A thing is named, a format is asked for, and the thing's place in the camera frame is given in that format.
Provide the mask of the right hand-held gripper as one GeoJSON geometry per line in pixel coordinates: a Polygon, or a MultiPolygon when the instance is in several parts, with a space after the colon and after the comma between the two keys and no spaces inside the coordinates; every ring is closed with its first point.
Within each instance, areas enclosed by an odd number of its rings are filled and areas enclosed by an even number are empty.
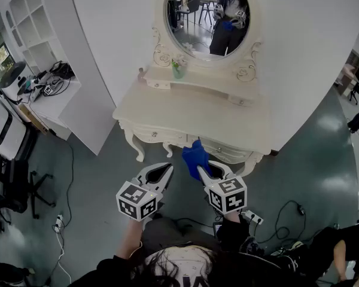
{"type": "Polygon", "coordinates": [[[209,160],[208,165],[211,175],[203,166],[197,166],[197,171],[202,184],[206,186],[209,204],[223,215],[247,207],[247,186],[242,177],[236,176],[224,163],[209,160]],[[225,180],[215,183],[215,179],[225,180]]]}

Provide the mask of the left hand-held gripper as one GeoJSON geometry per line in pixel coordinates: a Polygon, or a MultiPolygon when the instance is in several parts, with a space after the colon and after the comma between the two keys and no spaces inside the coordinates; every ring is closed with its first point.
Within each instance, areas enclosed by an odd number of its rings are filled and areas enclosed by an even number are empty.
{"type": "Polygon", "coordinates": [[[142,221],[156,212],[173,173],[171,163],[157,163],[143,168],[137,177],[126,181],[116,194],[119,212],[136,221],[142,221]]]}

